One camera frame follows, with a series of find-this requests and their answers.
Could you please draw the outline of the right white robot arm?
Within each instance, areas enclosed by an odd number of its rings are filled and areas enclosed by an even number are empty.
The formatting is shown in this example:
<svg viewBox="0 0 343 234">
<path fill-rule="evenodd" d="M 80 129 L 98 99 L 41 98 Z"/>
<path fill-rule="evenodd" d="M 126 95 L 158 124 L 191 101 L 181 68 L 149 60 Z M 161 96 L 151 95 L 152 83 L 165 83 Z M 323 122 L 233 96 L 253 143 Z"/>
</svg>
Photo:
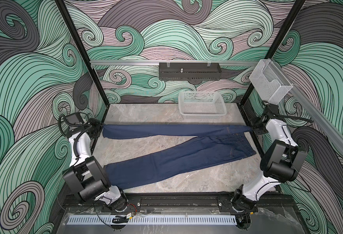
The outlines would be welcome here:
<svg viewBox="0 0 343 234">
<path fill-rule="evenodd" d="M 266 192 L 282 183 L 294 181 L 306 159 L 307 151 L 293 140 L 285 121 L 269 119 L 265 130 L 273 143 L 261 158 L 261 172 L 236 190 L 231 202 L 237 212 L 252 212 Z"/>
</svg>

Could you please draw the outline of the white perforated plastic basket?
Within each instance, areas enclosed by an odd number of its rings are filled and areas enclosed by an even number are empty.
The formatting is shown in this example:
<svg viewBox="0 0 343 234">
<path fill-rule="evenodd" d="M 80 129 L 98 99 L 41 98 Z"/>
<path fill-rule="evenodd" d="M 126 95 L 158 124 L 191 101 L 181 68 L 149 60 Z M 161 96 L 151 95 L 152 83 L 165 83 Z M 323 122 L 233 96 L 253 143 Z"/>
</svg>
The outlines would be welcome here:
<svg viewBox="0 0 343 234">
<path fill-rule="evenodd" d="M 181 92 L 178 95 L 178 108 L 183 119 L 218 119 L 227 114 L 219 92 Z"/>
</svg>

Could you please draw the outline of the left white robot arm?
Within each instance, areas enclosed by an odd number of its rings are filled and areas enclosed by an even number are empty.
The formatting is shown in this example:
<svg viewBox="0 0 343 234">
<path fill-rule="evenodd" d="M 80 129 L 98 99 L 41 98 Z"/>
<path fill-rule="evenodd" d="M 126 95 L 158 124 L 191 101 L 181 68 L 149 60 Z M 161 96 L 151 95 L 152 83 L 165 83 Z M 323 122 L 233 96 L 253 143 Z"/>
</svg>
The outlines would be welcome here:
<svg viewBox="0 0 343 234">
<path fill-rule="evenodd" d="M 128 200 L 123 190 L 111 184 L 91 152 L 91 141 L 100 136 L 102 122 L 93 118 L 84 120 L 80 113 L 61 114 L 58 127 L 72 149 L 72 160 L 63 172 L 63 179 L 76 199 L 80 202 L 101 201 L 111 211 L 126 209 Z"/>
</svg>

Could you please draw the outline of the dark blue denim trousers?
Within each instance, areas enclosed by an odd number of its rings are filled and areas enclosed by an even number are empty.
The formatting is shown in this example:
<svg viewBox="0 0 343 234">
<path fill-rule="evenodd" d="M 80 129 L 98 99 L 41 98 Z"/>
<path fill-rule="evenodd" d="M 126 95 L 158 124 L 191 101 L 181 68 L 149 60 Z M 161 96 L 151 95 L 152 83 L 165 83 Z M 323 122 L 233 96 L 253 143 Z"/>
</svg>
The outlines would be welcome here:
<svg viewBox="0 0 343 234">
<path fill-rule="evenodd" d="M 256 154 L 245 125 L 145 124 L 103 127 L 103 136 L 125 140 L 151 136 L 189 136 L 190 140 L 169 149 L 135 159 L 110 163 L 104 169 L 109 181 L 125 190 L 173 176 L 245 159 Z"/>
</svg>

